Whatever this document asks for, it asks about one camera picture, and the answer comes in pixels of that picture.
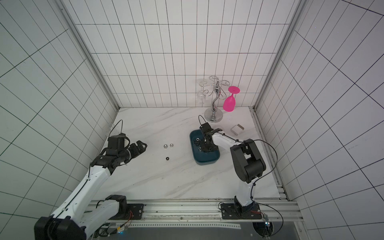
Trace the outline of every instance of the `white marble surface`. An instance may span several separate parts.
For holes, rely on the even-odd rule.
[[[148,144],[146,152],[130,163],[118,167],[101,186],[94,199],[110,194],[125,195],[127,199],[207,199],[233,198],[239,184],[233,168],[231,153],[220,149],[220,158],[209,165],[198,165],[192,155],[191,131],[199,128],[198,115],[206,108],[125,108],[120,109],[114,124],[123,119],[122,132],[134,142]],[[239,139],[258,139],[248,107],[225,112],[223,120],[211,124],[232,135],[236,124],[245,130]],[[164,144],[174,147],[165,149]],[[270,171],[270,165],[260,144],[256,142]],[[262,178],[254,187],[254,197],[279,197],[272,174]]]

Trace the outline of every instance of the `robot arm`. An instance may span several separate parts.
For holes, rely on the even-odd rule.
[[[265,162],[252,139],[240,141],[225,135],[223,130],[212,129],[209,123],[200,126],[204,139],[201,150],[211,152],[218,150],[218,146],[229,150],[232,155],[235,172],[240,179],[239,187],[234,198],[235,208],[239,215],[249,212],[253,207],[253,200],[250,198],[253,180],[263,175],[266,170]]]
[[[129,163],[145,152],[141,141],[130,144],[124,133],[108,137],[108,147],[91,163],[89,172],[72,194],[49,217],[35,224],[35,239],[88,239],[106,220],[125,218],[129,213],[125,196],[111,195],[97,209],[83,217],[84,211],[101,185],[122,162]]]
[[[266,165],[252,139],[235,140],[235,138],[225,135],[219,128],[212,129],[207,122],[200,126],[200,130],[204,136],[201,144],[203,152],[218,150],[218,146],[220,146],[231,152],[236,174],[241,181],[250,183],[256,177],[261,177]]]

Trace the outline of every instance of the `chrome stand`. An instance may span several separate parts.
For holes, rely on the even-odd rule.
[[[210,85],[205,85],[202,87],[213,86],[214,89],[209,95],[207,95],[207,93],[209,92],[207,89],[204,90],[203,93],[206,97],[211,96],[212,93],[216,93],[216,97],[213,99],[213,101],[211,103],[211,107],[205,111],[204,117],[208,122],[220,122],[223,119],[223,112],[217,108],[216,101],[218,99],[224,100],[225,98],[227,98],[227,95],[225,92],[223,92],[225,97],[220,98],[220,95],[223,97],[223,94],[221,93],[222,89],[221,89],[220,85],[223,84],[225,86],[229,86],[229,82],[227,80],[219,80],[219,78],[216,76],[210,76],[209,79],[212,80],[214,83],[210,84]]]

